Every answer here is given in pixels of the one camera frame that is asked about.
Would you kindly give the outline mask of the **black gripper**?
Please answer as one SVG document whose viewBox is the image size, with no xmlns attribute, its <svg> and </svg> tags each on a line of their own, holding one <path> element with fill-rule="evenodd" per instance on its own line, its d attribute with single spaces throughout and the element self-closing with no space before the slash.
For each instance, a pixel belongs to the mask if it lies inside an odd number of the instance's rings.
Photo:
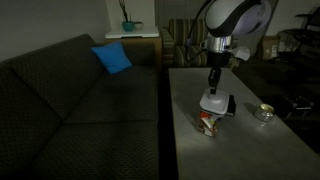
<svg viewBox="0 0 320 180">
<path fill-rule="evenodd" d="M 229 62 L 230 53 L 208 53 L 207 64 L 211 67 L 210 74 L 208 76 L 208 82 L 210 84 L 217 84 L 221 76 L 221 68 L 226 66 Z M 210 85 L 210 94 L 216 94 L 216 86 Z"/>
</svg>

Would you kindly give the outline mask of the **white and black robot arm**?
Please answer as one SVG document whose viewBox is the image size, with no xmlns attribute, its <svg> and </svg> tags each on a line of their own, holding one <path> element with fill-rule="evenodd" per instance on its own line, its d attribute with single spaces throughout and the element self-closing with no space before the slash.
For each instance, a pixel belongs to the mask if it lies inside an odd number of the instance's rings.
<svg viewBox="0 0 320 180">
<path fill-rule="evenodd" d="M 251 34 L 264 28 L 271 17 L 268 0 L 208 0 L 205 25 L 211 67 L 209 87 L 216 93 L 221 68 L 230 57 L 231 37 Z"/>
</svg>

